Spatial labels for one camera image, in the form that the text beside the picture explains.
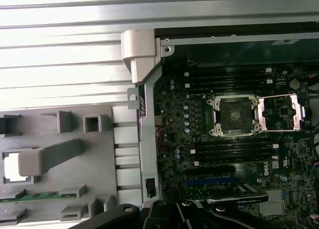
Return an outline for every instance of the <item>green circuit board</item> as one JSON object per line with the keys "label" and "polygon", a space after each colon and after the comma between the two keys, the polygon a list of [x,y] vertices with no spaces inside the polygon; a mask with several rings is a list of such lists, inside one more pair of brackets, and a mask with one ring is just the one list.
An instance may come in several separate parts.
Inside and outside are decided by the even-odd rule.
{"label": "green circuit board", "polygon": [[76,198],[76,194],[59,195],[58,192],[51,193],[33,193],[22,194],[15,199],[1,199],[0,203],[12,203],[12,202],[30,202],[30,201],[43,201],[43,200],[56,200],[56,199],[71,199]]}
{"label": "green circuit board", "polygon": [[[263,88],[259,88],[260,82],[251,87],[238,83],[245,81],[245,77],[241,78],[237,73],[239,71],[229,73],[231,79],[237,76],[238,85],[234,87],[229,77],[219,78],[214,83],[210,74],[192,77],[191,72],[196,69],[181,68],[175,74],[163,69],[154,94],[155,115],[161,122],[157,124],[161,197],[172,201],[213,198],[217,202],[219,197],[242,197],[237,202],[239,209],[278,226],[315,228],[310,219],[317,207],[311,178],[315,161],[311,109],[308,85],[303,80],[308,76],[307,70],[295,65],[272,65],[258,66],[256,72],[261,72],[263,67],[268,69],[259,76],[260,79],[266,77]],[[283,95],[265,99],[263,115],[268,130],[273,132],[259,130],[247,136],[211,135],[216,115],[208,101],[216,96],[235,98],[249,94],[259,97]],[[298,103],[303,106],[305,115],[300,130],[293,130],[296,112],[287,95],[297,95]],[[229,112],[229,117],[240,118],[240,110]],[[222,116],[221,119],[226,128],[226,120],[223,121]],[[234,147],[238,148],[235,153],[241,153],[242,159],[231,155]],[[246,200],[244,194],[249,194],[247,198],[251,200]]]}

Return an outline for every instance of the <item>mounting hole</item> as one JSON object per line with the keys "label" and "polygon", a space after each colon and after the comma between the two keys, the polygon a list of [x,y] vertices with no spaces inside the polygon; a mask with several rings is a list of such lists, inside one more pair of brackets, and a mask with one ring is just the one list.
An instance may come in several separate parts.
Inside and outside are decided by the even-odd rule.
{"label": "mounting hole", "polygon": [[130,101],[131,101],[131,102],[136,102],[137,99],[138,99],[138,97],[137,97],[135,94],[132,94],[132,95],[130,96]]}
{"label": "mounting hole", "polygon": [[132,212],[133,211],[133,208],[124,208],[124,211],[129,213],[129,212]]}
{"label": "mounting hole", "polygon": [[159,206],[165,206],[167,203],[164,201],[159,202]]}

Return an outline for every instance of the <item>ram slot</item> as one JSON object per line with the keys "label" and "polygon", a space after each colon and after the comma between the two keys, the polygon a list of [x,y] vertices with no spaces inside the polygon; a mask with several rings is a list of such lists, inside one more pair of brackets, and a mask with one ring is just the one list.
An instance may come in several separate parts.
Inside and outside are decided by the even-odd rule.
{"label": "ram slot", "polygon": [[191,94],[207,92],[250,92],[266,90],[273,85],[273,74],[269,69],[233,67],[210,68],[187,72],[185,87]]}

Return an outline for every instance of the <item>screw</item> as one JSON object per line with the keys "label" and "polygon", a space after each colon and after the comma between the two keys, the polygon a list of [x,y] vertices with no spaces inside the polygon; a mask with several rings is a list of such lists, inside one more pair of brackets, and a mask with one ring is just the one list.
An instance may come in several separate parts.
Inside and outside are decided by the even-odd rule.
{"label": "screw", "polygon": [[124,211],[126,211],[127,213],[133,211],[133,208],[124,208]]}
{"label": "screw", "polygon": [[184,202],[182,202],[181,204],[182,204],[183,206],[185,206],[185,207],[188,207],[188,206],[191,205],[191,202],[189,202],[189,201],[184,201]]}
{"label": "screw", "polygon": [[226,211],[226,209],[223,207],[216,207],[216,211],[223,213],[224,211]]}

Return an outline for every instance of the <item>capacitor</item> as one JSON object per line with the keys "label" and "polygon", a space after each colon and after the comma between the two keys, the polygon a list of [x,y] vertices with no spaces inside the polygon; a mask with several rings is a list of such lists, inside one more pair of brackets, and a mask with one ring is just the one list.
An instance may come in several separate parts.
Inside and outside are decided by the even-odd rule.
{"label": "capacitor", "polygon": [[293,79],[290,81],[289,87],[291,87],[293,90],[298,90],[300,88],[300,82],[296,79]]}
{"label": "capacitor", "polygon": [[282,175],[281,175],[281,176],[280,176],[280,179],[281,179],[281,181],[284,182],[284,183],[288,181],[288,178],[287,178],[286,176],[282,176]]}

